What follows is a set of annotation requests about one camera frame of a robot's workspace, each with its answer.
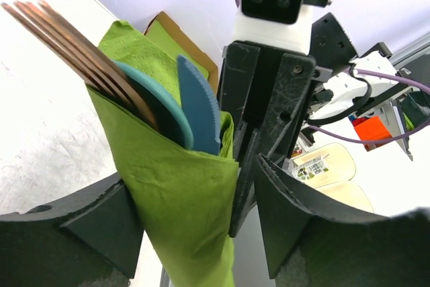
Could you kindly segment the green paper napkin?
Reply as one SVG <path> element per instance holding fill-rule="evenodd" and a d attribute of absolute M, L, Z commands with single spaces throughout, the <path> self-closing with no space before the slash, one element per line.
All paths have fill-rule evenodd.
<path fill-rule="evenodd" d="M 217 155 L 186 150 L 112 100 L 89 96 L 144 229 L 175 286 L 233 286 L 228 234 L 238 164 L 234 122 L 221 112 Z"/>

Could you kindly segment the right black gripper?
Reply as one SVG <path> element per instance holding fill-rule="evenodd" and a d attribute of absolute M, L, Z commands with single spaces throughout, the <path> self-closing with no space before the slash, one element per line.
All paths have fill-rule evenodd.
<path fill-rule="evenodd" d="M 293 137 L 316 63 L 348 65 L 357 56 L 352 41 L 331 12 L 312 24 L 310 56 L 285 52 L 273 65 L 270 60 L 258 61 L 259 51 L 254 44 L 234 41 L 223 52 L 218 102 L 220 109 L 232 116 L 233 157 L 241 166 L 231 237 L 237 236 L 255 205 L 257 155 L 271 157 L 285 136 Z"/>

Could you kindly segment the teal knife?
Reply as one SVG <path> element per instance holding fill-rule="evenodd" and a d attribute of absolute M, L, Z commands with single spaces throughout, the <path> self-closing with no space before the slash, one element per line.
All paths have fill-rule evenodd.
<path fill-rule="evenodd" d="M 193 133 L 193 150 L 220 152 L 220 108 L 212 88 L 198 68 L 185 56 L 177 57 L 177 76 L 182 110 Z"/>

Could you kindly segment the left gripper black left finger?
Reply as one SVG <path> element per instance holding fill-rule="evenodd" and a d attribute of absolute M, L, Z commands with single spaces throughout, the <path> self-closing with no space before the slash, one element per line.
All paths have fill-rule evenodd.
<path fill-rule="evenodd" d="M 128 286 L 143 226 L 115 173 L 27 213 L 1 215 L 2 286 Z"/>

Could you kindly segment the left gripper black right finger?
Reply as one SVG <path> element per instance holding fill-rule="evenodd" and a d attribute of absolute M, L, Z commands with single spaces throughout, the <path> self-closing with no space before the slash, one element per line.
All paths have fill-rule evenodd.
<path fill-rule="evenodd" d="M 429 211 L 385 217 L 338 202 L 263 155 L 255 193 L 278 286 L 428 286 Z"/>

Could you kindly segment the teal spoon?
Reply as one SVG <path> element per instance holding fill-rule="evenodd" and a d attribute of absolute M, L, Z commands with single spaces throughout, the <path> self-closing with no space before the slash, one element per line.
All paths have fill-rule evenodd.
<path fill-rule="evenodd" d="M 185 149 L 194 145 L 189 122 L 173 96 L 155 79 L 138 69 L 114 61 L 127 81 L 149 106 L 157 122 L 157 131 Z"/>

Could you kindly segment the copper fork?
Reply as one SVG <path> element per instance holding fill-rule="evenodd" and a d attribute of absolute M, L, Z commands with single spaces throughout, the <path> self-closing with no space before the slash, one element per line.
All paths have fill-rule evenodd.
<path fill-rule="evenodd" d="M 86 85 L 113 99 L 158 130 L 156 118 L 126 74 L 47 2 L 15 1 L 1 7 L 53 51 Z"/>

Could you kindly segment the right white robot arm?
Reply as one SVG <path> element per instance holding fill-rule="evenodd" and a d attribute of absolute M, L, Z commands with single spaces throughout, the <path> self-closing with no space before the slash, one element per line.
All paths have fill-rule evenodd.
<path fill-rule="evenodd" d="M 331 13 L 312 21 L 305 8 L 291 25 L 236 13 L 218 90 L 220 107 L 234 120 L 233 154 L 241 168 L 231 237 L 255 205 L 257 155 L 281 161 L 302 129 L 365 115 L 406 91 L 407 75 L 390 56 L 382 42 L 359 56 Z M 364 69 L 400 81 L 365 76 Z"/>

